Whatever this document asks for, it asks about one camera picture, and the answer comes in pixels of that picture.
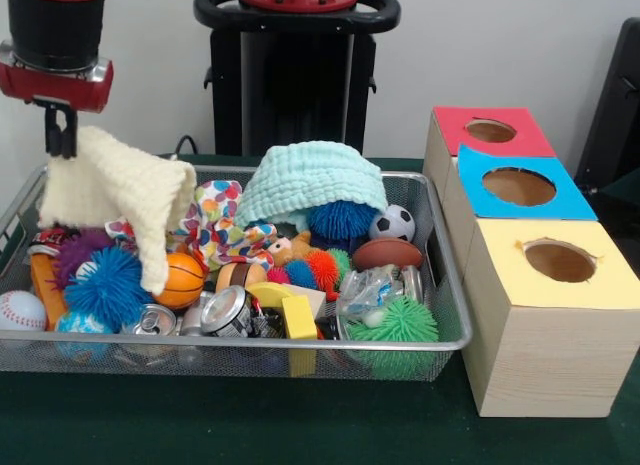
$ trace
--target mint green cloth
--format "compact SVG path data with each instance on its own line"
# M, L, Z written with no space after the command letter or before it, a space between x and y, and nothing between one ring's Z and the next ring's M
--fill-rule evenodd
M234 221L240 227L265 220L308 229L310 208L338 200L387 208L380 168L356 149L335 142L272 147L247 184Z

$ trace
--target stacked boxes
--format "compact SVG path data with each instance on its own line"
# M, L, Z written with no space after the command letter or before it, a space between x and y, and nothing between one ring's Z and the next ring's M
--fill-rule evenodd
M640 282L531 115L436 109L425 173L471 305L480 415L608 415L640 344Z

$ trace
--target plastic bag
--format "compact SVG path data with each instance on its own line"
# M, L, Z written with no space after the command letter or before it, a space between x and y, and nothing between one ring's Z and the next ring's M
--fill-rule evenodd
M381 310L385 303L404 292L401 282L395 280L396 267L372 268L362 273L350 272L340 285L340 298L336 313L341 317L358 320L373 311Z

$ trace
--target wire basket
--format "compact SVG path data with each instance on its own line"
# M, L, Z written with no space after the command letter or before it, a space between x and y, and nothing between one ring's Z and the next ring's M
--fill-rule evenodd
M198 182L237 180L254 168L197 166ZM427 364L395 378L432 381L471 339L471 325L435 188L423 175L386 172L389 203L416 222L414 244L425 251L424 303L439 325L435 343L314 341L266 338L138 336L0 331L0 370L56 373L380 379L361 353L395 354ZM31 290L27 246L37 233L45 170L37 170L0 219L0 293ZM91 355L89 361L78 357Z

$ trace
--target red square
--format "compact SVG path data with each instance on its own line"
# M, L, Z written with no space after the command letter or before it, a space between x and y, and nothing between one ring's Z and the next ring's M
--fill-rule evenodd
M440 132L453 157L463 143L500 157L555 157L526 108L435 107Z

